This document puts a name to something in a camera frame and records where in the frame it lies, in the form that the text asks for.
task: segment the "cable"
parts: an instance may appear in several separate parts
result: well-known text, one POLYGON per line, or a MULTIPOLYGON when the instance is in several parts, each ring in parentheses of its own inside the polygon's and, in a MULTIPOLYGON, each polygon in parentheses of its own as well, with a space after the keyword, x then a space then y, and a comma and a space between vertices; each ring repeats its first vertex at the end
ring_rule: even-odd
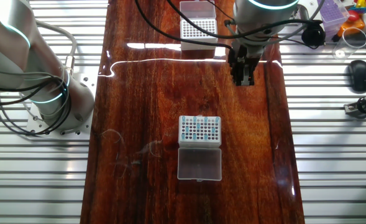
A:
POLYGON ((217 6, 215 3, 211 2, 210 0, 206 0, 208 3, 212 4, 216 9, 218 9, 221 13, 223 13, 225 16, 230 18, 231 20, 234 20, 231 16, 228 16, 227 13, 225 13, 219 6, 217 6))
POLYGON ((301 44, 301 45, 304 45, 304 46, 306 46, 306 47, 308 47, 308 48, 311 48, 311 49, 313 49, 313 50, 316 50, 319 46, 317 46, 317 47, 312 47, 312 46, 310 46, 310 45, 307 45, 307 44, 305 44, 305 43, 303 43, 303 42, 300 42, 300 41, 297 41, 297 40, 292 40, 292 39, 286 39, 287 41, 291 41, 291 42, 295 42, 295 43, 297 43, 297 44, 301 44))
POLYGON ((187 23, 189 23, 191 26, 195 27, 196 29, 198 29, 199 31, 210 35, 212 37, 217 37, 220 39, 237 39, 237 38, 241 38, 241 37, 246 37, 248 35, 252 35, 252 34, 256 34, 260 31, 263 30, 267 30, 267 29, 271 29, 273 27, 276 26, 280 26, 280 25, 285 25, 285 24, 291 24, 291 23, 304 23, 304 24, 309 24, 309 25, 313 25, 315 22, 313 21, 307 21, 307 20, 302 20, 302 19, 289 19, 289 20, 285 20, 285 21, 280 21, 280 22, 275 22, 273 24, 267 25, 267 26, 263 26, 257 29, 254 29, 252 31, 248 31, 248 32, 244 32, 241 34, 236 34, 236 35, 217 35, 217 34, 213 34, 212 32, 209 32, 205 29, 202 29, 200 26, 197 26, 194 22, 192 22, 189 18, 187 18, 173 3, 172 0, 166 0, 169 5, 182 17, 184 18, 187 23))
POLYGON ((66 35, 67 38, 69 38, 72 41, 72 48, 71 48, 71 52, 68 56, 74 56, 75 51, 76 51, 76 47, 78 46, 78 43, 76 42, 75 37, 69 33, 68 31, 66 31, 65 29, 59 28, 57 26, 53 26, 50 24, 47 24, 45 22, 39 21, 39 20, 35 20, 36 24, 40 27, 46 28, 46 29, 50 29, 52 31, 58 32, 60 34, 64 34, 66 35))
POLYGON ((41 119, 41 118, 38 118, 38 116, 34 115, 34 114, 31 112, 31 110, 28 108, 28 106, 27 106, 27 102, 23 101, 23 102, 21 102, 21 103, 22 103, 22 105, 24 106, 25 110, 28 112, 28 114, 30 114, 33 118, 36 118, 36 119, 38 119, 39 121, 46 121, 46 120, 41 119))
POLYGON ((154 26, 147 18, 147 16, 145 16, 143 10, 141 9, 140 7, 140 4, 139 4, 139 0, 134 0, 136 6, 137 6, 137 9, 139 10, 139 13, 140 15, 143 17, 143 19, 145 20, 145 22, 151 27, 153 28, 155 31, 157 31, 158 33, 164 35, 165 37, 168 37, 168 38, 171 38, 173 40, 178 40, 178 41, 181 41, 181 42, 186 42, 186 43, 190 43, 190 44, 199 44, 199 45, 206 45, 206 46, 216 46, 216 47, 225 47, 227 49, 230 49, 232 50, 232 47, 230 45, 227 45, 227 44, 212 44, 212 43, 206 43, 206 42, 200 42, 200 41, 195 41, 195 40, 186 40, 186 39, 182 39, 182 38, 179 38, 179 37, 174 37, 170 34, 167 34, 165 33, 164 31, 158 29, 158 27, 154 26))
POLYGON ((28 96, 24 97, 24 98, 21 98, 19 100, 16 100, 16 101, 10 101, 10 102, 7 102, 7 103, 0 103, 0 106, 6 106, 6 105, 13 105, 13 104, 16 104, 16 103, 21 103, 25 100, 28 100, 29 98, 33 97, 37 92, 39 92, 41 89, 43 89, 45 86, 47 86, 48 83, 45 83, 44 85, 40 86, 39 88, 37 88, 35 91, 33 91, 31 94, 29 94, 28 96))
MULTIPOLYGON (((63 95, 65 95, 65 92, 67 91, 67 86, 63 85, 62 86, 62 90, 63 90, 63 95)), ((0 115, 0 121, 5 125, 5 127, 7 127, 9 130, 13 131, 16 134, 25 134, 25 135, 29 135, 29 136, 36 136, 36 135, 40 135, 40 134, 48 134, 54 130, 56 130, 58 127, 60 127, 64 121, 67 119, 67 117, 69 116, 70 112, 71 112, 71 98, 70 97, 65 97, 65 101, 69 101, 69 105, 68 105, 68 111, 66 113, 62 112, 60 113, 59 117, 56 119, 56 121, 54 123, 52 123, 48 128, 44 129, 43 131, 39 132, 39 133, 32 133, 28 130, 24 130, 21 127, 19 127, 16 123, 14 123, 13 121, 10 120, 10 118, 8 117, 8 115, 6 114, 4 108, 2 106, 0 106, 1 111, 3 112, 4 116, 6 117, 6 119, 13 124, 17 129, 20 129, 22 132, 16 131, 14 129, 12 129, 10 126, 8 126, 6 124, 6 122, 2 119, 1 115, 0 115)))

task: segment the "black cable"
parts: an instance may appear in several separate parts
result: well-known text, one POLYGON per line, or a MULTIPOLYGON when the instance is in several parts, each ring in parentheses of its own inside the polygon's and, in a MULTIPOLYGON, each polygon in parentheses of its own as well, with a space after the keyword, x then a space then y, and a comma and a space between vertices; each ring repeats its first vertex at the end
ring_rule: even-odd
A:
POLYGON ((252 35, 252 34, 256 34, 258 32, 261 32, 263 30, 267 30, 267 29, 271 29, 280 25, 285 25, 285 24, 291 24, 291 23, 303 23, 303 24, 309 24, 309 25, 313 25, 315 22, 313 21, 308 21, 308 20, 302 20, 302 19, 289 19, 287 21, 280 21, 280 22, 275 22, 273 24, 267 25, 267 26, 263 26, 257 29, 254 29, 252 31, 248 31, 248 32, 244 32, 241 34, 237 34, 237 35, 217 35, 217 34, 213 34, 212 32, 208 32, 205 29, 200 28, 200 26, 197 26, 194 22, 192 22, 189 18, 187 18, 173 3, 172 0, 166 0, 169 5, 183 18, 187 21, 187 23, 189 23, 191 26, 195 27, 195 29, 198 29, 199 31, 210 35, 212 37, 217 37, 220 39, 238 39, 241 37, 246 37, 248 35, 252 35))
POLYGON ((42 83, 39 83, 39 84, 36 84, 36 85, 33 85, 33 86, 30 86, 30 87, 27 87, 27 88, 20 88, 20 89, 10 89, 10 88, 1 88, 0 87, 0 91, 8 91, 8 92, 22 92, 22 91, 29 91, 29 90, 33 90, 37 87, 40 87, 42 86, 44 83, 50 83, 50 82, 54 82, 54 80, 58 80, 59 78, 56 78, 56 77, 51 77, 49 78, 46 82, 42 82, 42 83))
POLYGON ((200 41, 195 41, 195 40, 186 40, 186 39, 182 39, 182 38, 179 38, 179 37, 175 37, 175 36, 172 36, 170 34, 167 34, 165 33, 164 31, 158 29, 158 27, 154 26, 149 20, 148 18, 145 16, 143 10, 141 9, 140 7, 140 4, 139 4, 139 0, 135 0, 135 4, 137 6, 137 9, 139 10, 140 12, 140 15, 143 17, 143 19, 145 20, 145 22, 151 27, 153 28, 155 31, 157 31, 158 33, 164 35, 165 37, 168 37, 168 38, 171 38, 173 40, 178 40, 178 41, 181 41, 181 42, 186 42, 186 43, 190 43, 190 44, 199 44, 199 45, 206 45, 206 46, 216 46, 216 47, 225 47, 227 49, 230 49, 232 50, 232 47, 227 45, 227 44, 212 44, 212 43, 206 43, 206 42, 200 42, 200 41))
POLYGON ((219 6, 217 6, 215 3, 211 2, 210 0, 206 0, 208 3, 212 4, 214 7, 216 7, 216 9, 218 9, 221 13, 223 13, 225 16, 227 16, 228 18, 230 18, 231 20, 234 20, 234 18, 232 18, 231 16, 228 16, 227 13, 225 13, 219 6))
POLYGON ((310 45, 308 45, 308 44, 305 44, 305 43, 303 43, 303 42, 300 42, 300 41, 297 41, 297 40, 292 40, 292 39, 286 39, 287 41, 291 41, 291 42, 295 42, 295 43, 297 43, 297 44, 301 44, 301 45, 304 45, 304 46, 306 46, 306 47, 308 47, 308 48, 311 48, 311 49, 313 49, 313 50, 316 50, 319 46, 317 46, 317 47, 312 47, 312 46, 310 46, 310 45))
POLYGON ((35 94, 37 94, 41 89, 43 89, 45 86, 47 86, 50 82, 45 82, 42 83, 42 85, 40 87, 38 87, 35 91, 33 91, 31 94, 29 94, 28 96, 21 98, 19 100, 16 101, 11 101, 11 102, 7 102, 7 103, 0 103, 0 106, 6 106, 6 105, 13 105, 15 103, 21 103, 25 100, 29 100, 31 97, 33 97, 35 94))
POLYGON ((12 127, 10 127, 9 125, 6 124, 6 122, 2 119, 1 115, 0 115, 0 121, 3 123, 3 125, 5 125, 5 127, 7 127, 9 130, 11 130, 12 132, 16 133, 16 134, 25 134, 25 135, 28 135, 28 136, 37 136, 37 135, 41 135, 41 134, 48 134, 54 130, 56 130, 58 127, 60 127, 64 121, 67 119, 67 117, 69 116, 70 114, 70 111, 71 111, 71 96, 68 97, 68 99, 65 98, 65 96, 67 96, 67 89, 68 87, 63 84, 62 85, 62 93, 63 93, 63 96, 64 96, 64 100, 68 100, 69 101, 69 104, 68 104, 68 111, 65 113, 65 110, 63 110, 59 117, 55 120, 54 123, 52 123, 48 128, 38 132, 38 133, 32 133, 28 130, 25 130, 23 128, 21 128, 20 126, 18 126, 16 123, 14 123, 13 121, 11 121, 11 119, 8 117, 8 115, 6 114, 4 108, 2 105, 0 105, 0 109, 3 113, 3 115, 5 116, 5 118, 11 123, 13 124, 13 126, 15 126, 17 129, 20 129, 22 132, 20 131, 16 131, 15 129, 13 129, 12 127))

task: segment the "reddish-brown wood surface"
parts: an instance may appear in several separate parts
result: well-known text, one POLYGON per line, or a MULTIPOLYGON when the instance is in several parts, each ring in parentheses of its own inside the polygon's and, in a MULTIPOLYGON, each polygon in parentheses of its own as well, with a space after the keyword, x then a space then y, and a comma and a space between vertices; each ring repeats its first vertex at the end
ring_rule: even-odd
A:
MULTIPOLYGON (((233 2, 216 4, 232 12, 233 2)), ((166 1, 140 3, 179 36, 166 1)), ((228 34, 224 19, 217 12, 228 34)), ((279 46, 267 48, 255 86, 236 87, 224 49, 154 44, 179 43, 134 1, 109 2, 81 223, 304 223, 279 46), (222 118, 220 182, 177 179, 178 117, 199 114, 222 118)))

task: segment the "clear plastic container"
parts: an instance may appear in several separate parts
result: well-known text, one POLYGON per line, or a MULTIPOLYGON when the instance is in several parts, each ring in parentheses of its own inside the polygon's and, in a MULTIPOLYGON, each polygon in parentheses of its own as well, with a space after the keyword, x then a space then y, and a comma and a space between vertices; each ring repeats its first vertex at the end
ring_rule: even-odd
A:
POLYGON ((207 1, 182 1, 180 11, 189 19, 215 19, 216 10, 207 1))
POLYGON ((345 60, 358 49, 366 46, 366 34, 358 28, 348 28, 343 32, 342 38, 333 50, 333 57, 337 60, 345 60))
POLYGON ((177 178, 179 180, 221 180, 220 149, 178 149, 177 178))

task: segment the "slotted metal platform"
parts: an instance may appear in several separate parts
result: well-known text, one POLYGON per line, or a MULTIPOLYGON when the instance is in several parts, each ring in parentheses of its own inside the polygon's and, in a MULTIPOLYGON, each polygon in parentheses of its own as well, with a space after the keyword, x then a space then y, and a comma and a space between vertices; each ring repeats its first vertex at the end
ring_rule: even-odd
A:
MULTIPOLYGON (((108 1, 30 3, 37 19, 75 35, 75 72, 95 77, 108 1)), ((70 41, 40 31, 64 60, 70 41)), ((366 119, 352 119, 343 110, 343 104, 364 96, 350 91, 346 68, 351 60, 366 61, 366 50, 338 62, 332 49, 290 42, 280 47, 304 214, 307 224, 366 224, 366 119)), ((2 95, 3 101, 16 98, 2 95)), ((22 105, 8 106, 7 113, 17 124, 27 124, 22 105)), ((88 141, 32 142, 0 123, 0 223, 79 223, 87 156, 88 141)))

